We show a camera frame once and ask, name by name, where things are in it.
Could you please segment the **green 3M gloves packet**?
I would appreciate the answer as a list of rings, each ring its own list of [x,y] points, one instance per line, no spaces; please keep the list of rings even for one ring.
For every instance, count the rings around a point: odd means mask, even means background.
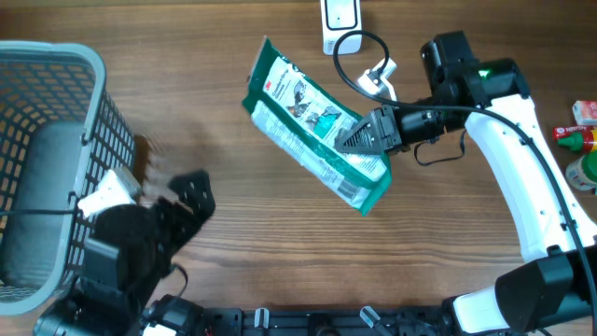
[[[362,116],[342,105],[264,37],[242,100],[253,124],[365,216],[392,182],[387,155],[339,153],[338,135]]]

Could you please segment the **red Nescafe stick sachet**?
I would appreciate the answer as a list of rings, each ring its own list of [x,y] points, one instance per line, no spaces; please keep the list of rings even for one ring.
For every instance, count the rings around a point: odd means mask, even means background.
[[[595,130],[595,129],[596,129],[595,126],[585,126],[585,125],[554,127],[552,129],[552,138],[554,141],[557,141],[561,138],[569,136],[571,133],[583,133],[583,132],[588,132],[588,131]]]

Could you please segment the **red white small box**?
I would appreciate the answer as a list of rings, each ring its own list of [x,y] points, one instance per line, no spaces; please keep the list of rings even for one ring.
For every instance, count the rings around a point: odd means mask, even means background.
[[[597,125],[596,101],[576,101],[573,104],[572,111],[577,125]]]

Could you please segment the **yellow bottle green cap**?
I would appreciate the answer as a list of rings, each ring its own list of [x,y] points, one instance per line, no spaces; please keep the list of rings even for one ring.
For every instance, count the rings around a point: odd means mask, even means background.
[[[573,152],[591,153],[596,151],[596,131],[571,133],[557,141],[560,147],[565,147]]]

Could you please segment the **green lid small jar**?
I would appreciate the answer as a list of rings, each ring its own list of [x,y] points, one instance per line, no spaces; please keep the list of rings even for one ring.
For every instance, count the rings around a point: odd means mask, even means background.
[[[596,153],[591,152],[571,162],[565,178],[575,189],[586,191],[596,188]]]

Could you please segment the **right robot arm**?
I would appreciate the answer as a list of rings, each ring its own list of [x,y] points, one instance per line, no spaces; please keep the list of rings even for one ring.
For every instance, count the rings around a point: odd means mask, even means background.
[[[514,335],[595,317],[596,226],[548,148],[521,70],[510,59],[479,61],[461,31],[437,35],[420,53],[430,96],[399,101],[378,64],[353,88],[379,107],[341,132],[335,147],[392,155],[465,130],[506,199],[523,264],[434,310],[406,309],[396,328],[425,323],[436,335]]]

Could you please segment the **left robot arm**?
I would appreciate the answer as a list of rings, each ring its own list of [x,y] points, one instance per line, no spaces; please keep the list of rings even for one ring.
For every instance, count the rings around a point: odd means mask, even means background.
[[[35,322],[35,335],[136,335],[173,256],[215,211],[209,175],[199,170],[171,179],[177,199],[151,207],[104,210],[84,245],[84,263],[68,291]]]

